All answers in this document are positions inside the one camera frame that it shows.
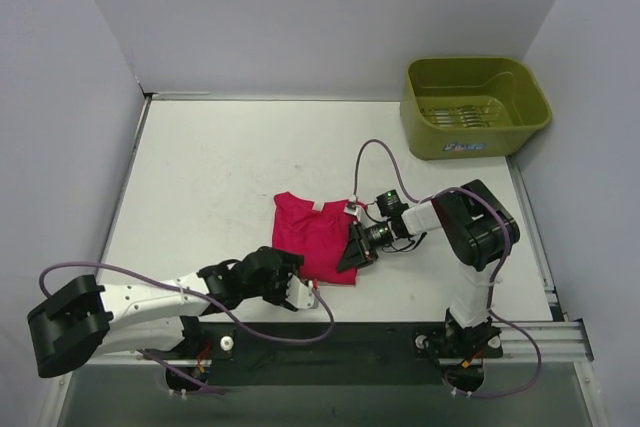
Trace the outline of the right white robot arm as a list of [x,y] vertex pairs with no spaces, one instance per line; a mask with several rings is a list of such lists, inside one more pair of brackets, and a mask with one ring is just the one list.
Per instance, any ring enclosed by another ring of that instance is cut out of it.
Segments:
[[433,362],[474,360],[501,354],[499,327],[492,320],[498,272],[519,242],[517,222],[487,186],[476,179],[450,188],[411,207],[394,190],[375,199],[381,220],[349,225],[348,240],[336,271],[374,263],[378,251],[399,239],[418,246],[427,234],[441,229],[459,262],[459,280],[444,321],[416,332],[415,349]]

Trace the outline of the pink t shirt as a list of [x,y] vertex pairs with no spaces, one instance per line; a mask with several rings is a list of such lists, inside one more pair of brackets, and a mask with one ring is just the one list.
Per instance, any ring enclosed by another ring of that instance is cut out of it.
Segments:
[[300,277],[335,285],[355,285],[355,268],[337,270],[353,220],[353,216],[345,212],[347,200],[319,203],[290,192],[278,193],[273,200],[272,246],[304,257]]

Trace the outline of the olive green plastic basin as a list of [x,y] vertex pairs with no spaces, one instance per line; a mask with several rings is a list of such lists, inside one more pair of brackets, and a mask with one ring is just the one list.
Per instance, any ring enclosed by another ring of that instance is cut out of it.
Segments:
[[530,69],[496,56],[412,62],[399,112],[408,148],[421,160],[509,156],[552,120]]

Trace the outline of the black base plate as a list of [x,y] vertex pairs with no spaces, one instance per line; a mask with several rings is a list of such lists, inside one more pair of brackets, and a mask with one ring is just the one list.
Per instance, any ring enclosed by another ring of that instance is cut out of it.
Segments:
[[462,334],[441,322],[337,322],[324,340],[287,345],[206,322],[153,354],[221,387],[437,385],[447,370],[476,387],[482,362],[501,358],[503,349],[495,325]]

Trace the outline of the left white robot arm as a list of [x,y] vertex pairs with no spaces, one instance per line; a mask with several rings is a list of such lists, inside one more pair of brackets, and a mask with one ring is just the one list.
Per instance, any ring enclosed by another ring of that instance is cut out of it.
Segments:
[[105,284],[80,275],[55,292],[39,279],[45,298],[27,323],[37,373],[53,378],[84,366],[92,357],[123,351],[174,351],[190,358],[201,350],[200,318],[229,314],[250,299],[291,312],[317,305],[311,282],[302,280],[303,258],[261,247],[243,259],[228,259],[196,272],[158,281],[113,265],[127,284]]

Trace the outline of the aluminium front rail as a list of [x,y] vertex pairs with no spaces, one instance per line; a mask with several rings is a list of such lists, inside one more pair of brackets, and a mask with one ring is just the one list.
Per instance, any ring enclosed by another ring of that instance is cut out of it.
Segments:
[[[499,361],[499,362],[536,362],[537,345],[542,362],[590,362],[594,355],[588,340],[586,328],[582,321],[575,322],[523,322],[516,325],[518,329],[509,327],[504,323],[498,323],[501,329],[500,345],[498,341],[490,341],[482,354],[474,358],[473,362]],[[171,357],[168,353],[152,352],[171,365],[185,367],[195,366],[196,358]],[[133,362],[151,361],[143,354],[136,352],[117,352],[93,357],[88,365],[124,365]]]

